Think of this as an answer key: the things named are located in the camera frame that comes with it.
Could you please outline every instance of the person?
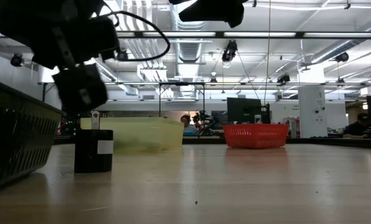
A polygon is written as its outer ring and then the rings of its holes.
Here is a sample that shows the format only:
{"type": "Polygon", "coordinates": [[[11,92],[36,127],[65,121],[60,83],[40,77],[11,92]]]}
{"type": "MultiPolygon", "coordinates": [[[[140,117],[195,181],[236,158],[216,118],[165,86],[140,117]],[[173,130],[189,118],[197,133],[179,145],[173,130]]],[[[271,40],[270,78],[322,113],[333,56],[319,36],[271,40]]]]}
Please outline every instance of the person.
{"type": "Polygon", "coordinates": [[[192,134],[192,135],[199,135],[198,128],[192,126],[191,123],[191,116],[184,115],[181,117],[181,122],[184,123],[184,133],[192,134]]]}
{"type": "Polygon", "coordinates": [[[343,132],[344,138],[354,138],[354,139],[363,139],[368,138],[364,132],[371,127],[371,123],[369,122],[369,116],[367,113],[360,113],[358,114],[358,121],[354,124],[350,124],[346,127],[343,132]]]}

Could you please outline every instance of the black cylinder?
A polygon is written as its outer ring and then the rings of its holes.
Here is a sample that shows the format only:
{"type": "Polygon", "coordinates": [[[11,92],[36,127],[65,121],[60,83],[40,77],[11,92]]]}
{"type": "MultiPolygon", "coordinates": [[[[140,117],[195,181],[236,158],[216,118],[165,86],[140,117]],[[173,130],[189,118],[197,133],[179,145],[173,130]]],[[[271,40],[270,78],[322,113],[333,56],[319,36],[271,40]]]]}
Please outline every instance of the black cylinder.
{"type": "Polygon", "coordinates": [[[112,170],[113,131],[78,130],[75,146],[75,173],[112,170]]]}

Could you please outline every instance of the cap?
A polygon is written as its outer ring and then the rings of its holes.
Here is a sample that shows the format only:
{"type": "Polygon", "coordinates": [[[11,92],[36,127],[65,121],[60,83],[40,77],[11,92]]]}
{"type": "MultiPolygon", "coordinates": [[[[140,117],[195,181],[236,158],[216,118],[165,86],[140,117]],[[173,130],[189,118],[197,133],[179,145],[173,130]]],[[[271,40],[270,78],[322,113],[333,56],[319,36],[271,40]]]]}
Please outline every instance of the cap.
{"type": "Polygon", "coordinates": [[[360,114],[358,114],[358,120],[359,121],[368,121],[369,116],[367,115],[367,113],[360,113],[360,114]]]}

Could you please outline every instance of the wooden table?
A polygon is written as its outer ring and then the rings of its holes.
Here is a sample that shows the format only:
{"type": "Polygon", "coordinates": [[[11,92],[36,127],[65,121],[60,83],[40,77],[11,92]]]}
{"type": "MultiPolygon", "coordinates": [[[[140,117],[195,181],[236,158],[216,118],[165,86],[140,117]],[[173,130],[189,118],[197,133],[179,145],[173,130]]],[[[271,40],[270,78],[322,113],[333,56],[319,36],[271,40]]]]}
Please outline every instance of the wooden table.
{"type": "Polygon", "coordinates": [[[73,156],[55,146],[0,190],[0,223],[371,223],[370,149],[188,145],[115,153],[111,173],[80,175],[73,156]]]}

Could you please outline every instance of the white label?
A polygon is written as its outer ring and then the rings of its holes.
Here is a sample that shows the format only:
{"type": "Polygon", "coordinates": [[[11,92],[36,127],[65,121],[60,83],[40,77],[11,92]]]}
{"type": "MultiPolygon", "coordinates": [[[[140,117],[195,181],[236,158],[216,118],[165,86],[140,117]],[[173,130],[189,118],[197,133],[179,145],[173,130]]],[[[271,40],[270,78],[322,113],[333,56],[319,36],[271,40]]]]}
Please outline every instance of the white label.
{"type": "Polygon", "coordinates": [[[99,140],[97,154],[113,154],[113,140],[99,140]]]}

